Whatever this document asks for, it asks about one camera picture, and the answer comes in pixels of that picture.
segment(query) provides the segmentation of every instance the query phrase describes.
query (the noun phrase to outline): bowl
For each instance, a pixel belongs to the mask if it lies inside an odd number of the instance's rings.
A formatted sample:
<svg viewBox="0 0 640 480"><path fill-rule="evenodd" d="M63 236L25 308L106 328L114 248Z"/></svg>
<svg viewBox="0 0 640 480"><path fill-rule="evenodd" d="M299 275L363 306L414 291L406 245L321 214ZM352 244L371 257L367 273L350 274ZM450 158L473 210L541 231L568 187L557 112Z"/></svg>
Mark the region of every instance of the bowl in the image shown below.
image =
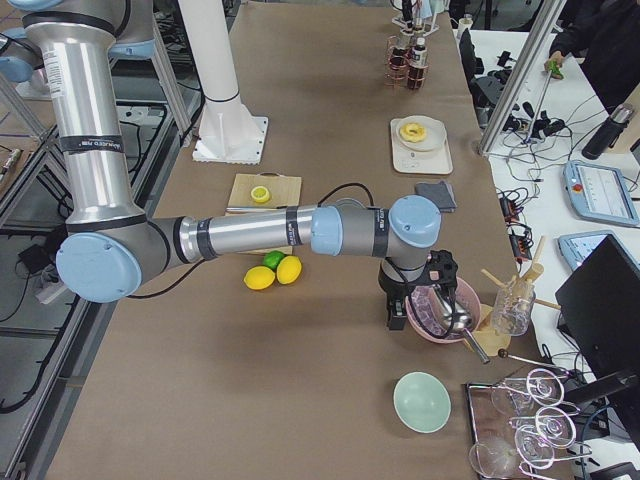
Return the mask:
<svg viewBox="0 0 640 480"><path fill-rule="evenodd" d="M418 433L433 433L449 420L451 399L444 385L424 372L407 373L393 391L393 405L402 423Z"/></svg>
<svg viewBox="0 0 640 480"><path fill-rule="evenodd" d="M416 316L413 313L413 309L409 303L409 298L405 300L405 308L407 310L407 318L409 319L409 324L413 327L413 329L423 338L435 343L453 343L460 342L464 338L461 333L454 333L449 335L447 338L436 338L430 335L425 327L429 329L430 332L441 335L446 329L442 327L435 318L433 305L436 305L436 294L433 291L433 287L419 286L416 287L411 293L411 298L413 299L413 304L416 307L416 311L418 313L419 320L416 319ZM476 292L471 288L471 286L465 282L463 279L458 277L458 288L456 289L456 301L462 305L467 311L471 314L473 318L473 322L471 324L470 331L474 331L478 328L478 324L481 320L480 313L480 299Z"/></svg>
<svg viewBox="0 0 640 480"><path fill-rule="evenodd" d="M402 138L400 135L400 129L407 123L419 123L427 129L427 137L421 142L409 142ZM412 115L401 119L396 126L396 135L400 142L410 150L417 152L430 152L432 150L439 150L443 147L445 140L447 139L447 130L444 127L444 123L435 118L425 117L424 115Z"/></svg>

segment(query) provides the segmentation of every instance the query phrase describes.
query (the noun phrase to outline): brown table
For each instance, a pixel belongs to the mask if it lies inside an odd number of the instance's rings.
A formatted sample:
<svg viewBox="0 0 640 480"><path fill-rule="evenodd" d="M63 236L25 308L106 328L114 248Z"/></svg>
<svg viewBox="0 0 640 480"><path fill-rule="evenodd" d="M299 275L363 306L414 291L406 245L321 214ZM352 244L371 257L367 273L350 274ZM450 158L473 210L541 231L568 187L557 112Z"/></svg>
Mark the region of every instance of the brown table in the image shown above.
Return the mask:
<svg viewBox="0 0 640 480"><path fill-rule="evenodd" d="M361 181L388 207L425 178L394 172L389 120L430 115L448 130L459 204L436 247L492 303L480 269L506 278L515 268L489 165L473 153L480 132L448 17L429 37L427 85L412 92L383 85L393 15L244 5L232 44L244 103L270 118L262 163L196 163L183 150L158 216L222 215L237 172L301 176L303 204ZM387 331L377 260L296 253L304 271L291 286L249 291L242 278L259 258L228 255L170 294L120 302L47 478L474 478L461 385L495 381L514 363L483 367L462 344ZM530 337L513 344L535 354ZM451 394L451 418L434 434L407 429L393 409L396 381L415 370Z"/></svg>

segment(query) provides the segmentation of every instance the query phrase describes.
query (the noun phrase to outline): person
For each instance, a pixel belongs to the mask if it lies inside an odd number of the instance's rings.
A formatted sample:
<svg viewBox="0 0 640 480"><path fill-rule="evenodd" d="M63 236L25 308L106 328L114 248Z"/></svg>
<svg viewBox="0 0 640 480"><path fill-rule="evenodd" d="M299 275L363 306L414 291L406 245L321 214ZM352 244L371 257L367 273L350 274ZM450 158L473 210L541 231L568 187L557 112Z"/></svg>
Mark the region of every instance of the person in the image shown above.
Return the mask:
<svg viewBox="0 0 640 480"><path fill-rule="evenodd" d="M640 83L640 0L617 0L559 33L545 69L550 70L553 61L561 67L569 53L584 49L582 71L611 112Z"/></svg>

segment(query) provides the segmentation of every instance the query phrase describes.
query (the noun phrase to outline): tablet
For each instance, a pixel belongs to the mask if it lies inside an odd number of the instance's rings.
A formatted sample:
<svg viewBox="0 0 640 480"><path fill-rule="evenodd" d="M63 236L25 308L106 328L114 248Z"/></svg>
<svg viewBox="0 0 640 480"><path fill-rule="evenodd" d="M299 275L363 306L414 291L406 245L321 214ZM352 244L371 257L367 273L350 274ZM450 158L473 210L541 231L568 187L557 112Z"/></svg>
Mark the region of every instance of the tablet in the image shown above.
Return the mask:
<svg viewBox="0 0 640 480"><path fill-rule="evenodd" d="M558 247L560 248L560 253L571 267L571 270L575 270L582 265L584 259L600 245L600 242L602 242L607 235L613 236L618 243L622 245L622 248L625 249L629 257L633 258L633 255L624 248L624 245L612 230L562 235L558 237Z"/></svg>
<svg viewBox="0 0 640 480"><path fill-rule="evenodd" d="M580 217L627 227L640 223L617 168L572 160L565 166L564 178L571 204Z"/></svg>

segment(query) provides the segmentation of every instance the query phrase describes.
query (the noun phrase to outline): black sleeve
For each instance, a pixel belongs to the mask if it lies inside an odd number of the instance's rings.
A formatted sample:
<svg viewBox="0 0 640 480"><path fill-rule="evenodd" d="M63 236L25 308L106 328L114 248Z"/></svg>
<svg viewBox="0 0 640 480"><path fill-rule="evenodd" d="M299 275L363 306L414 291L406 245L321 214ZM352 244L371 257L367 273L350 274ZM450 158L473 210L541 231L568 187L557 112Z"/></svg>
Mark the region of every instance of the black sleeve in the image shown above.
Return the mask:
<svg viewBox="0 0 640 480"><path fill-rule="evenodd" d="M589 48L591 40L593 40L593 37L598 31L598 27L603 21L606 21L606 19L600 14L591 17L584 23L571 25L566 28L564 32L556 36L549 49L549 55L559 50L563 56L566 56L570 52Z"/></svg>

